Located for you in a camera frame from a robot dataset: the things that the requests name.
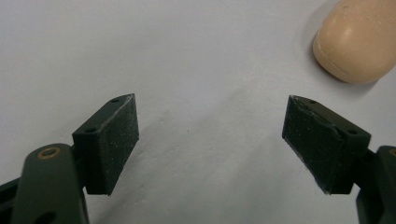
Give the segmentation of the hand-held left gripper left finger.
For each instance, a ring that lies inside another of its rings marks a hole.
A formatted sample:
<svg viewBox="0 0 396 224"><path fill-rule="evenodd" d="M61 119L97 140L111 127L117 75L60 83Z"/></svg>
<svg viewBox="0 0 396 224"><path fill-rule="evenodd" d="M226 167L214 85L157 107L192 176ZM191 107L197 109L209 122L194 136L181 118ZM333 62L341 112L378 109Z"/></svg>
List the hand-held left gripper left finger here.
<svg viewBox="0 0 396 224"><path fill-rule="evenodd" d="M73 134L89 194L110 195L139 140L133 93L109 100Z"/></svg>

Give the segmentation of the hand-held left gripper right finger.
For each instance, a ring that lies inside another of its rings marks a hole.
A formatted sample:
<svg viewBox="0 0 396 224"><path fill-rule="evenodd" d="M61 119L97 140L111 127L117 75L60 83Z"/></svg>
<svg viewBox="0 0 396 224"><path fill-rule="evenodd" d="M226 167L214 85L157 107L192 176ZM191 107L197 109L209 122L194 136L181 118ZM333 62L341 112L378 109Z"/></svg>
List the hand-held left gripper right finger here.
<svg viewBox="0 0 396 224"><path fill-rule="evenodd" d="M371 135L312 99L291 95L282 138L326 194L348 194L353 167L363 157Z"/></svg>

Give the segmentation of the beige toy potato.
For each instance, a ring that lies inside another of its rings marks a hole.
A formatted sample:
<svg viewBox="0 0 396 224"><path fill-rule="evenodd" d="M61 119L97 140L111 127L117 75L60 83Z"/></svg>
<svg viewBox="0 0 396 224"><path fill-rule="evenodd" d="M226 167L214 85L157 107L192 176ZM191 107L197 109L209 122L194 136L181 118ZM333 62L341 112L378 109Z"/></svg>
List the beige toy potato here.
<svg viewBox="0 0 396 224"><path fill-rule="evenodd" d="M318 29L313 54L347 83L379 80L396 67L396 0L340 0Z"/></svg>

